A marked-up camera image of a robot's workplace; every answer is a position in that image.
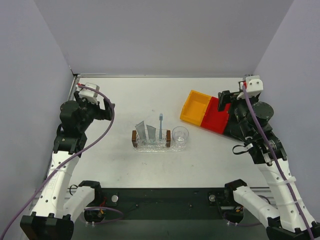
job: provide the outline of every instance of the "toothbrush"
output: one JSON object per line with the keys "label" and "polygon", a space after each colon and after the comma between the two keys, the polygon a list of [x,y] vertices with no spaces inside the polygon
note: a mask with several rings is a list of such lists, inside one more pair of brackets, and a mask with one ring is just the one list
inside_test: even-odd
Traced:
{"label": "toothbrush", "polygon": [[160,113],[159,120],[160,120],[160,129],[159,129],[159,140],[162,140],[162,120],[164,119],[164,116],[162,113]]}

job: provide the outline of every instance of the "bolt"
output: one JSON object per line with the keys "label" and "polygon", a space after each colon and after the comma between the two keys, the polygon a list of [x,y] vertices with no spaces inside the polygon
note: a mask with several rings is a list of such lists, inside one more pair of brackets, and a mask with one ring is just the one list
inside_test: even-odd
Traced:
{"label": "bolt", "polygon": [[111,201],[113,202],[113,203],[116,203],[116,202],[118,202],[118,196],[117,195],[113,195],[112,197],[111,197]]}
{"label": "bolt", "polygon": [[213,195],[213,194],[211,194],[211,195],[209,196],[209,200],[210,200],[210,202],[215,202],[215,201],[216,201],[216,196]]}

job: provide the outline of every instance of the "red plastic bin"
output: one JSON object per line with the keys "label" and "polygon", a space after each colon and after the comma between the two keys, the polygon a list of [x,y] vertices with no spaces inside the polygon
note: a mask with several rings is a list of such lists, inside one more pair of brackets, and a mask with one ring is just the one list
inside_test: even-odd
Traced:
{"label": "red plastic bin", "polygon": [[228,123],[230,104],[225,106],[224,111],[218,111],[219,99],[211,97],[209,105],[205,111],[201,127],[213,131],[218,134],[223,134]]}

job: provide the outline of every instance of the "white cable tie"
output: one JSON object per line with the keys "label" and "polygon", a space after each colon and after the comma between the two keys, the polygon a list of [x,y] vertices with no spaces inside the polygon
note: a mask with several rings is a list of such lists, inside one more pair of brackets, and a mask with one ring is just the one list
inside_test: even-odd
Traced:
{"label": "white cable tie", "polygon": [[250,143],[247,146],[245,146],[245,149],[249,150],[249,149],[251,149],[253,147],[254,147],[254,145],[252,143]]}
{"label": "white cable tie", "polygon": [[66,170],[61,169],[61,168],[51,168],[50,171],[51,171],[51,170],[52,170],[52,172],[53,172],[54,170],[57,170],[58,172],[66,172]]}
{"label": "white cable tie", "polygon": [[289,177],[287,180],[283,181],[277,181],[277,182],[268,182],[270,186],[280,186],[280,185],[286,185],[295,182],[297,179],[294,176]]}

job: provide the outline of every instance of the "black metal base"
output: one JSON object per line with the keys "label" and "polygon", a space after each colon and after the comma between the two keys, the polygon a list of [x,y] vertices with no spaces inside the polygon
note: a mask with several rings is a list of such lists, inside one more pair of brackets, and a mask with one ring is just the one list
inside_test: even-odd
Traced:
{"label": "black metal base", "polygon": [[[224,188],[103,188],[102,192],[106,206],[123,212],[125,220],[216,220],[223,218],[221,207],[231,206]],[[105,215],[107,220],[118,217],[111,211]]]}

